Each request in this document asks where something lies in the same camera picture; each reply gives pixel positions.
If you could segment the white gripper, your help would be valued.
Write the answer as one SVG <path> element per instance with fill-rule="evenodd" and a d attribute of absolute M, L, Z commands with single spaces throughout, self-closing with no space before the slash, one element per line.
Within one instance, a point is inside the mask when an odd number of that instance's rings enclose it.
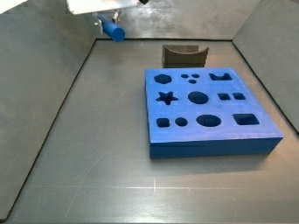
<path fill-rule="evenodd" d="M 67 5 L 73 15 L 92 12 L 95 18 L 94 24 L 99 28 L 100 35 L 103 35 L 103 22 L 99 19 L 98 11 L 115 10 L 112 21 L 118 23 L 122 14 L 122 10 L 119 9 L 136 7 L 139 4 L 147 4 L 148 2 L 150 0 L 67 0 Z"/>

